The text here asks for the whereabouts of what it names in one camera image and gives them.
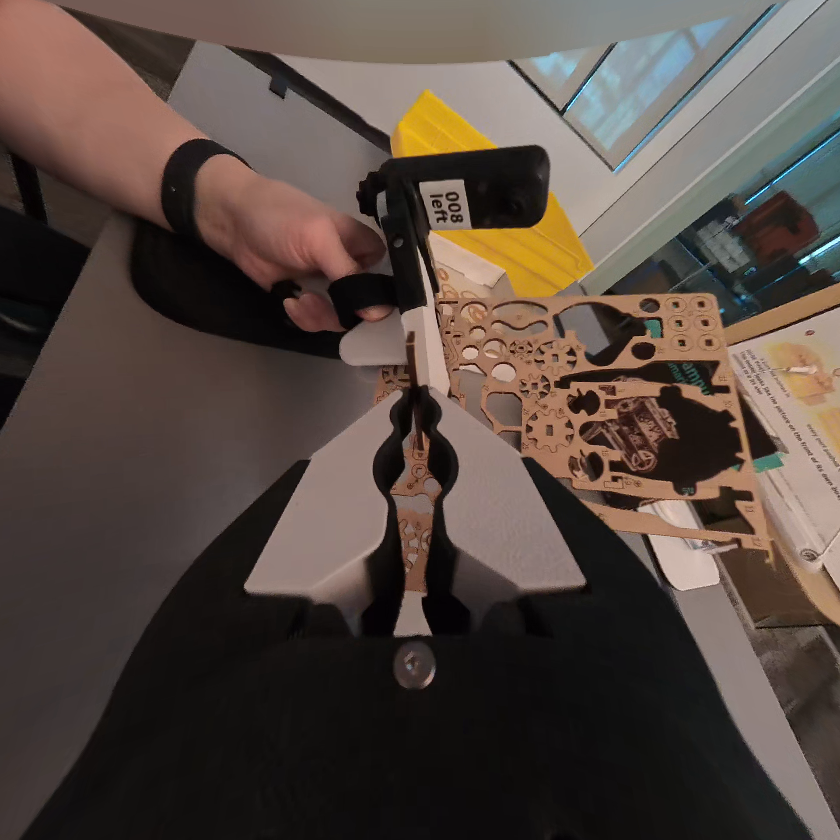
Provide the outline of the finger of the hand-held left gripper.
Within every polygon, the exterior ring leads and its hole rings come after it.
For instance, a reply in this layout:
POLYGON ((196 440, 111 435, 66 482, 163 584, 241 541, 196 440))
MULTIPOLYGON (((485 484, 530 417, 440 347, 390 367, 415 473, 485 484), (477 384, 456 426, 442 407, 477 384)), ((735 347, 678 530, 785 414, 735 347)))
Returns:
POLYGON ((449 396, 450 382, 440 337, 438 317, 433 305, 407 310, 402 314, 406 337, 414 333, 414 368, 416 383, 433 387, 449 396))

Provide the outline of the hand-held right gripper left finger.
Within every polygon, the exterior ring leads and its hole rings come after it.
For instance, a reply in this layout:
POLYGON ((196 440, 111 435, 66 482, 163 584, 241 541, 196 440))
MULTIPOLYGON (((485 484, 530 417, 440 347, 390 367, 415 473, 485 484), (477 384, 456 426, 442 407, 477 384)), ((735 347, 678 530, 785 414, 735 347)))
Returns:
POLYGON ((393 392, 310 457, 245 591, 332 605, 354 634, 393 635, 405 569, 392 488, 410 430, 411 393, 393 392))

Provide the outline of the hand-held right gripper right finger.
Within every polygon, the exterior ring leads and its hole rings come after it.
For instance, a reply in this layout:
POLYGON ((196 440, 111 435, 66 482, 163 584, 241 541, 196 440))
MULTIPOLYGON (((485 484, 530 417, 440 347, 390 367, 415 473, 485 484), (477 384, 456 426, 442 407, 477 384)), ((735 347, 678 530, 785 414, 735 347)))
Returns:
POLYGON ((500 603, 585 588, 517 450, 430 386, 423 430, 439 485, 423 598, 433 634, 468 634, 500 603))

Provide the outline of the large wooden parts sheet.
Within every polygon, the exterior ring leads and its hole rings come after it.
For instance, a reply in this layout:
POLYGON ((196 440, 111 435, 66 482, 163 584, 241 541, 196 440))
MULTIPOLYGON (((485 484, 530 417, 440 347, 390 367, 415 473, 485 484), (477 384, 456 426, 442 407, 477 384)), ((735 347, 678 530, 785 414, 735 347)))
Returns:
MULTIPOLYGON (((480 411, 494 433, 518 444, 521 455, 580 493, 595 495, 585 504, 614 530, 707 540, 718 545, 767 553, 770 538, 763 514, 753 457, 743 419, 737 377, 732 370, 717 300, 709 293, 625 295, 606 297, 499 298, 478 322, 461 311, 440 318, 444 358, 452 392, 462 406, 466 396, 461 376, 483 377, 480 411), (606 305, 636 319, 660 319, 662 338, 649 344, 662 361, 712 360, 721 364, 715 383, 731 384, 736 395, 703 395, 687 387, 699 404, 735 414, 746 462, 697 484, 694 497, 683 497, 664 480, 645 479, 611 468, 613 451, 587 444, 581 427, 591 418, 568 411, 567 396, 555 387, 565 376, 593 371, 577 330, 593 328, 597 341, 605 330, 586 305, 606 305), (693 505, 701 528, 681 528, 655 515, 639 512, 653 501, 686 501, 693 505)), ((573 381, 574 395, 592 393, 598 410, 594 420, 616 418, 608 400, 656 396, 661 385, 641 381, 595 383, 573 381)))

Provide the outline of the person's left forearm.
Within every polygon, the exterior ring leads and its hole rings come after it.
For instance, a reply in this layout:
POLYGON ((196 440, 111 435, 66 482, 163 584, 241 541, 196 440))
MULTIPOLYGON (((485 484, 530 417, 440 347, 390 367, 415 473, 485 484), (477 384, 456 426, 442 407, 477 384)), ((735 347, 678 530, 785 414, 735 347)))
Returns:
POLYGON ((111 207, 170 228, 165 165, 201 136, 119 56, 51 3, 1 2, 1 137, 111 207))

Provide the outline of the wooden gear parts sheet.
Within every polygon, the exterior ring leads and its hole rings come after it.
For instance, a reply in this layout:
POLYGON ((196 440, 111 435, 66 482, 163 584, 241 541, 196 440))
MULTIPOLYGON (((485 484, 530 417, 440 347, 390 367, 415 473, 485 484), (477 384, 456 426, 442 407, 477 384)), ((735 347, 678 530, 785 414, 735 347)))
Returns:
POLYGON ((409 411, 409 431, 402 442, 403 468, 392 485, 405 589, 427 595, 427 562, 434 535, 434 505, 441 485, 429 466, 432 405, 422 397, 409 411))

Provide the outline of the person's left hand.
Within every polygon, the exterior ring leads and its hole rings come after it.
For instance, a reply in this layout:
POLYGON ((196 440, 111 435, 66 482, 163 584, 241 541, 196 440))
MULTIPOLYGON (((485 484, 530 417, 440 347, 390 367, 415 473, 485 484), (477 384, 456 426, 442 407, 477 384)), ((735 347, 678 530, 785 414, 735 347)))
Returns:
POLYGON ((282 280, 340 280, 385 257, 373 229, 229 155, 197 173, 194 217, 204 244, 266 291, 282 280))

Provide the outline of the yellow box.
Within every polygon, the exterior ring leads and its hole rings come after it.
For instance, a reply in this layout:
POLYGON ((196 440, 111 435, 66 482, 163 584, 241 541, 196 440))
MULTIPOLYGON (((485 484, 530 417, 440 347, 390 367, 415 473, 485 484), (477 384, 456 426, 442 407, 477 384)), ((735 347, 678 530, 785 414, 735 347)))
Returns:
MULTIPOLYGON (((422 92, 391 136, 395 158, 496 148, 430 90, 422 92)), ((514 293, 548 298, 580 280, 593 263, 554 194, 535 227, 437 235, 503 269, 514 293)))

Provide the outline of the window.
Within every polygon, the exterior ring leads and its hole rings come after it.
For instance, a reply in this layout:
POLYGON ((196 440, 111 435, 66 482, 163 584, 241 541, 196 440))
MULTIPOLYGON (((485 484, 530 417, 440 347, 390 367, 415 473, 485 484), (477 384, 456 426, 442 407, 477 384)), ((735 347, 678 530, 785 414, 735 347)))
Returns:
POLYGON ((508 64, 609 171, 617 172, 778 7, 508 64))

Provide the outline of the white leaflet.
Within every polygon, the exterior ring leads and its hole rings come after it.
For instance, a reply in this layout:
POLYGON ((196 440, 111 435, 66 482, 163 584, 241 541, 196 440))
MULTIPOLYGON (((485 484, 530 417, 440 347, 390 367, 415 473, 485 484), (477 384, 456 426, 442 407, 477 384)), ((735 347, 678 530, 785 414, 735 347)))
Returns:
MULTIPOLYGON (((696 510, 686 501, 657 500, 643 505, 638 511, 655 515, 681 528, 701 528, 696 510)), ((657 534, 649 535, 647 540, 665 579, 674 589, 688 592, 719 584, 715 554, 707 551, 715 548, 715 543, 657 534)))

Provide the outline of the black kit box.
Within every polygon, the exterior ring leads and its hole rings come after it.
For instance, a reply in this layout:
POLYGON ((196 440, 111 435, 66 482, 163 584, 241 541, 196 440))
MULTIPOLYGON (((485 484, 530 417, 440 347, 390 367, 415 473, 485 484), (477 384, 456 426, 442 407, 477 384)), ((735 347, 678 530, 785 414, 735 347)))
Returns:
POLYGON ((661 360, 649 344, 662 338, 658 318, 631 318, 618 310, 592 304, 591 310, 605 330, 597 341, 593 328, 577 330, 584 342, 586 360, 593 371, 560 378, 555 387, 568 398, 570 413, 584 412, 591 419, 581 427, 582 439, 612 450, 611 468, 645 479, 664 480, 683 497, 694 497, 697 484, 727 469, 740 469, 746 462, 735 414, 701 405, 686 395, 687 387, 704 396, 736 395, 731 384, 715 383, 721 364, 715 360, 661 360), (595 395, 574 395, 571 382, 636 382, 661 385, 653 397, 630 396, 608 400, 605 407, 616 418, 594 420, 595 395))

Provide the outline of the black wristband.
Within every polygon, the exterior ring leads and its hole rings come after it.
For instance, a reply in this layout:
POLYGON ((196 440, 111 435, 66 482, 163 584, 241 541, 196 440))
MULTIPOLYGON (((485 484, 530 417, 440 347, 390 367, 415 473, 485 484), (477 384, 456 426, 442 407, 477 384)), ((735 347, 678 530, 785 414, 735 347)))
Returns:
POLYGON ((161 209, 173 233, 203 242, 196 221, 196 178, 201 168, 217 156, 249 163, 232 150, 210 139, 192 139, 179 145, 166 162, 161 178, 161 209))

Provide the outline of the white instruction booklet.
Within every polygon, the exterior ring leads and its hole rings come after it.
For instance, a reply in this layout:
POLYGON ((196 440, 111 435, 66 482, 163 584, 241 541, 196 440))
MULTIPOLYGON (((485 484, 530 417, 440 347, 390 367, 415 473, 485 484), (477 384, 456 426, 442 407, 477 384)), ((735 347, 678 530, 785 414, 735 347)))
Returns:
POLYGON ((839 313, 733 344, 739 388, 779 450, 762 472, 765 514, 793 555, 839 585, 839 313))

